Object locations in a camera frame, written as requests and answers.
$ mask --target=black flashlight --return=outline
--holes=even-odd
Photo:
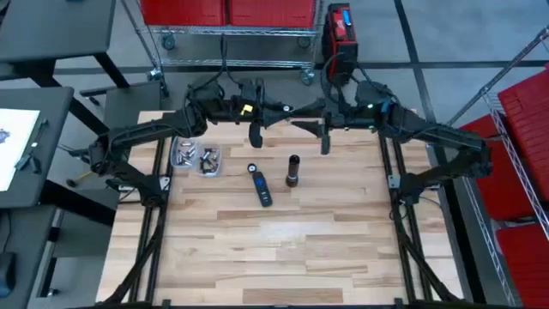
[[[299,162],[300,158],[298,155],[293,154],[292,156],[290,156],[290,162],[288,164],[288,175],[286,176],[286,185],[290,188],[298,185]]]

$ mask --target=table leg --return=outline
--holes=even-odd
[[[62,87],[62,85],[48,74],[45,74],[39,70],[33,70],[28,72],[29,77],[43,88],[47,87]],[[95,115],[90,112],[79,100],[73,98],[70,102],[69,112],[78,120],[82,121],[90,130],[95,134],[101,135],[109,130],[109,128],[103,124]]]
[[[77,215],[82,215],[91,221],[105,224],[108,227],[114,222],[116,211],[71,191],[50,180],[46,180],[42,189],[40,202],[53,204]]]
[[[130,85],[128,84],[128,81],[126,81],[126,79],[124,78],[120,70],[112,62],[111,58],[109,57],[109,55],[106,54],[106,52],[103,52],[101,54],[96,54],[95,60],[97,60],[97,62],[100,63],[101,67],[103,67],[103,70],[105,70],[106,74],[109,75],[109,77],[117,85],[117,87],[119,88],[130,87]]]

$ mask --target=metal wire rack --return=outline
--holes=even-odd
[[[450,120],[449,124],[452,125],[457,119],[459,119],[465,112],[473,105],[477,104],[479,101],[483,100],[487,105],[492,120],[500,134],[504,146],[507,150],[513,167],[522,183],[522,187],[528,196],[528,200],[531,203],[531,206],[536,215],[537,222],[543,228],[543,231],[546,235],[547,240],[549,240],[549,219],[547,213],[540,205],[540,200],[532,186],[532,181],[530,177],[526,174],[524,165],[520,157],[516,152],[516,147],[513,145],[513,142],[510,140],[510,135],[505,129],[503,117],[505,117],[505,111],[499,101],[498,95],[491,93],[492,88],[499,82],[501,79],[507,75],[520,61],[525,58],[537,45],[540,43],[544,44],[544,40],[549,37],[549,25],[542,29],[535,37],[535,39],[528,44],[519,54],[513,58],[510,63],[503,68],[499,73],[497,73],[485,86],[483,86],[480,91]],[[463,178],[463,183],[465,189],[468,193],[471,204],[473,205],[475,217],[479,224],[480,230],[482,231],[486,247],[490,253],[492,263],[498,274],[498,279],[501,283],[502,289],[505,294],[505,298],[510,306],[516,305],[516,297],[511,291],[507,275],[504,271],[504,267],[500,261],[499,252],[496,249],[495,240],[492,238],[494,235],[493,228],[489,228],[486,225],[484,216],[480,211],[480,203],[477,200],[477,196],[473,190],[473,181],[471,179]]]
[[[315,77],[313,68],[316,64],[317,48],[323,28],[324,0],[315,1],[315,17],[312,28],[280,28],[280,27],[204,27],[204,26],[148,26],[142,22],[142,11],[139,0],[122,0],[124,9],[130,21],[139,35],[144,48],[155,67],[178,66],[178,65],[221,65],[221,59],[182,59],[171,58],[169,53],[162,57],[158,52],[161,46],[164,50],[170,51],[177,45],[176,36],[182,34],[191,35],[249,35],[249,36],[278,36],[295,37],[297,44],[303,49],[308,49],[310,61],[289,61],[289,60],[235,60],[227,59],[229,66],[254,66],[254,67],[275,67],[275,68],[299,68],[299,77],[305,85],[311,85]],[[129,2],[134,9],[129,9]]]

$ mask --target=red storage bin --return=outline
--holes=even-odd
[[[549,201],[549,70],[501,92],[499,99],[541,199]]]
[[[499,134],[490,115],[464,125],[462,129],[475,132],[484,138]],[[534,215],[504,143],[493,141],[488,142],[488,146],[492,151],[492,174],[476,179],[486,212],[492,219],[502,221]]]
[[[314,0],[230,0],[233,26],[313,27]]]
[[[226,0],[141,0],[143,20],[155,26],[224,26]]]
[[[526,308],[549,308],[549,241],[539,224],[496,232],[521,301]]]

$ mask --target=gray table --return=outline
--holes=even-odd
[[[58,59],[94,56],[119,88],[130,85],[107,55],[115,0],[17,0],[0,27],[0,63],[41,87],[59,87]],[[70,112],[100,134],[106,127],[79,101]]]
[[[0,192],[0,212],[5,217],[4,214],[9,211],[12,218],[12,235],[7,251],[17,255],[17,283],[10,296],[0,299],[1,308],[26,307],[22,304],[28,301],[45,242],[54,240],[50,231],[56,207],[107,226],[114,220],[113,209],[47,179],[73,94],[72,88],[0,90],[0,108],[40,110],[37,124],[44,118],[48,120],[39,145],[33,152],[33,156],[40,161],[42,173],[33,173],[31,167],[17,171],[9,189]],[[38,127],[35,126],[25,153],[29,151]],[[3,240],[6,233],[3,231],[6,226],[4,221],[2,226],[0,238]],[[51,271],[46,271],[40,283],[42,294],[47,291],[52,276],[53,268],[48,269]]]

